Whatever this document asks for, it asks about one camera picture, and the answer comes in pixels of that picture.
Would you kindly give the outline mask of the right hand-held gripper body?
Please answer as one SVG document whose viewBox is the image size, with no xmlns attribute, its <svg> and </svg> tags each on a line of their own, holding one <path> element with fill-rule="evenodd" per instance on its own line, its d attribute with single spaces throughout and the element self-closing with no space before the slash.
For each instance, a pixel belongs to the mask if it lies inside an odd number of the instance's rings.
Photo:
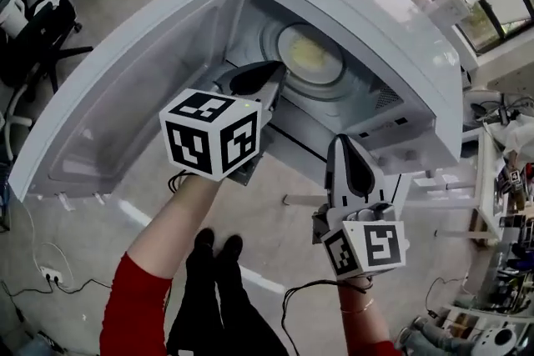
<svg viewBox="0 0 534 356">
<path fill-rule="evenodd" d="M 369 277 L 406 264 L 405 227 L 391 203 L 353 213 L 320 207 L 312 215 L 312 243 L 323 246 L 337 279 Z"/>
</svg>

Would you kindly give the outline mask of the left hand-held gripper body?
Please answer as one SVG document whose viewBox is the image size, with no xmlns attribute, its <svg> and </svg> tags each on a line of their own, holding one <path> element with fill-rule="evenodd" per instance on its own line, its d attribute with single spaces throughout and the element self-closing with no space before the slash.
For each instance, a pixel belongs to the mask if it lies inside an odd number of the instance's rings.
<svg viewBox="0 0 534 356">
<path fill-rule="evenodd" d="M 271 118 L 258 101 L 192 88 L 159 113 L 169 162 L 215 182 L 259 154 Z"/>
</svg>

